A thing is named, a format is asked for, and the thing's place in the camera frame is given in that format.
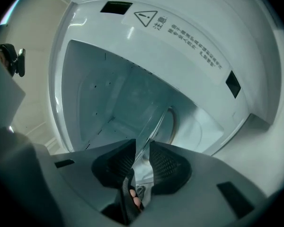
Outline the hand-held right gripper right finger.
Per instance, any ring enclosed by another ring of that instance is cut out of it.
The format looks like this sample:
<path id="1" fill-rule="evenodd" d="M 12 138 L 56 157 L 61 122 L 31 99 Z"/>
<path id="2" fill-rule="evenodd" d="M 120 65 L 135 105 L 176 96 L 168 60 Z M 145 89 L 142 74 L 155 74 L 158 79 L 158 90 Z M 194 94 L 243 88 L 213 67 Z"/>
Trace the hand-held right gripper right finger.
<path id="1" fill-rule="evenodd" d="M 153 170 L 152 195 L 176 193 L 190 179 L 192 167 L 183 148 L 157 141 L 150 143 L 149 162 Z"/>

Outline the person's right hand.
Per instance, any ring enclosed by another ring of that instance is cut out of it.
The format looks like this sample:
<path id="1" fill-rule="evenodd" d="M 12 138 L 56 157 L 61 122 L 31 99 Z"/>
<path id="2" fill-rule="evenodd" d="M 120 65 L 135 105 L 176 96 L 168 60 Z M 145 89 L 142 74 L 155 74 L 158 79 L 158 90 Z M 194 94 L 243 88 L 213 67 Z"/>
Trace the person's right hand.
<path id="1" fill-rule="evenodd" d="M 139 211 L 141 211 L 142 202 L 141 202 L 140 198 L 138 197 L 136 191 L 133 190 L 133 189 L 130 189 L 130 195 L 131 195 L 131 198 L 132 198 L 135 206 L 139 209 Z"/>

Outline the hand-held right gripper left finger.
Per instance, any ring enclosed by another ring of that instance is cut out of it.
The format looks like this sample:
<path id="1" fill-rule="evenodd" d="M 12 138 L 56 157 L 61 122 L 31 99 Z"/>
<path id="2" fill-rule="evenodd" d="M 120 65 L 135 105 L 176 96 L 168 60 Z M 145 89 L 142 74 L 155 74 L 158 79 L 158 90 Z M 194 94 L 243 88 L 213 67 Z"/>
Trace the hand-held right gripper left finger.
<path id="1" fill-rule="evenodd" d="M 119 141 L 113 148 L 98 156 L 91 170 L 104 187 L 118 189 L 135 162 L 136 140 Z"/>

